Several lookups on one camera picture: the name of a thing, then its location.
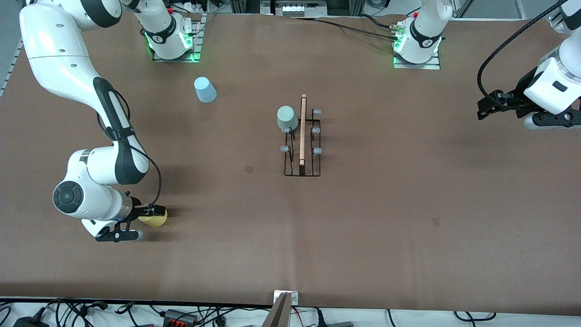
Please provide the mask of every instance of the table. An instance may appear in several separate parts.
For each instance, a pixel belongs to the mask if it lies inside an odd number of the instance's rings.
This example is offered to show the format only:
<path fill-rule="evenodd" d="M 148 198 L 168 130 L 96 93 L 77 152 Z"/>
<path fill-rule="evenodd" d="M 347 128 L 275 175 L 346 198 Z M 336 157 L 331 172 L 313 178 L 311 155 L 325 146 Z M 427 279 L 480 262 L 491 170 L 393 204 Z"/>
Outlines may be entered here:
<path fill-rule="evenodd" d="M 151 62 L 131 15 L 85 33 L 170 213 L 119 244 L 54 209 L 69 155 L 108 142 L 21 54 L 0 99 L 0 294 L 268 304 L 290 289 L 303 306 L 581 314 L 579 132 L 476 119 L 476 72 L 522 25 L 450 22 L 440 71 L 394 69 L 389 41 L 282 17 L 217 16 L 198 64 Z M 511 90 L 561 40 L 536 24 L 485 86 Z M 317 178 L 282 176 L 276 110 L 302 93 L 323 111 Z M 156 182 L 151 169 L 120 189 L 149 201 Z"/>

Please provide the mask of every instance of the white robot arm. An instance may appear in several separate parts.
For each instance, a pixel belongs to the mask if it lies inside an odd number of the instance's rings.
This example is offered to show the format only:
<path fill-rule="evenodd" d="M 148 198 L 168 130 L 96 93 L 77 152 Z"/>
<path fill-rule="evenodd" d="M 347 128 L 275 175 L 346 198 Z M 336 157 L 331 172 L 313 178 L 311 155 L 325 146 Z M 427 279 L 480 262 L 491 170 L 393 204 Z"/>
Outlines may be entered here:
<path fill-rule="evenodd" d="M 151 39 L 157 39 L 154 51 L 160 57 L 176 58 L 188 49 L 180 41 L 178 24 L 182 20 L 170 16 L 162 0 L 130 1 L 129 5 L 134 10 L 143 8 L 136 16 Z M 141 205 L 136 198 L 110 186 L 138 183 L 147 173 L 149 161 L 117 91 L 91 64 L 81 30 L 109 27 L 120 17 L 119 0 L 39 0 L 20 12 L 26 54 L 40 85 L 93 108 L 113 143 L 73 153 L 63 181 L 53 192 L 55 207 L 82 219 L 98 241 L 140 239 L 141 231 L 129 230 L 131 221 L 139 216 L 167 215 L 164 207 Z M 120 229 L 121 223 L 127 224 L 125 230 Z"/>
<path fill-rule="evenodd" d="M 521 78 L 514 90 L 492 92 L 496 101 L 480 100 L 479 119 L 514 109 L 527 129 L 581 128 L 581 112 L 571 107 L 581 97 L 581 0 L 564 2 L 560 11 L 571 35 Z"/>
<path fill-rule="evenodd" d="M 398 22 L 403 28 L 395 33 L 399 40 L 393 43 L 393 51 L 411 63 L 427 62 L 437 51 L 452 13 L 450 0 L 422 0 L 417 15 Z"/>

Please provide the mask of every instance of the power adapter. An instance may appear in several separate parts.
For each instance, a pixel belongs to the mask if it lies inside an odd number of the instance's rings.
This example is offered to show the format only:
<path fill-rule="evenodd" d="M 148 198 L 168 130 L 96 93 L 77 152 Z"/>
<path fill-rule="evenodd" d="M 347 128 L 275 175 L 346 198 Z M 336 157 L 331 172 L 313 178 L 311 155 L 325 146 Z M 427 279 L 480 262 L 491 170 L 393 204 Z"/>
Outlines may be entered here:
<path fill-rule="evenodd" d="M 33 317 L 18 318 L 14 323 L 14 327 L 49 327 L 42 321 L 35 321 Z"/>

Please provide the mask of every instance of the wooden dowel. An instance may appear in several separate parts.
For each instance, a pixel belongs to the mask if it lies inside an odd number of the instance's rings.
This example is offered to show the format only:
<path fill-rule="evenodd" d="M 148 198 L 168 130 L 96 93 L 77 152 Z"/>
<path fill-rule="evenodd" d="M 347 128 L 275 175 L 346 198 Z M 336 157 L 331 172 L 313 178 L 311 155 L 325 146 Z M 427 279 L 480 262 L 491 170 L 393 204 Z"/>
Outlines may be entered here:
<path fill-rule="evenodd" d="M 304 170 L 304 129 L 307 119 L 307 95 L 303 94 L 300 99 L 300 148 L 299 148 L 299 169 Z"/>

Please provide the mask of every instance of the yellow object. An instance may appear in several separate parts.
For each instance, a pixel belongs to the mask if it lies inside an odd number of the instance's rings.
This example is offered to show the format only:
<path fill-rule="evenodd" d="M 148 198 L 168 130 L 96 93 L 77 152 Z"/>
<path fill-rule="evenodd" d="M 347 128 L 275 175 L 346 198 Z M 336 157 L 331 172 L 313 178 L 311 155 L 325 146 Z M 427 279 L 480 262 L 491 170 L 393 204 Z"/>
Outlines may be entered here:
<path fill-rule="evenodd" d="M 166 222 L 167 210 L 166 214 L 163 216 L 139 216 L 137 219 L 143 221 L 144 223 L 148 224 L 151 227 L 159 227 Z"/>

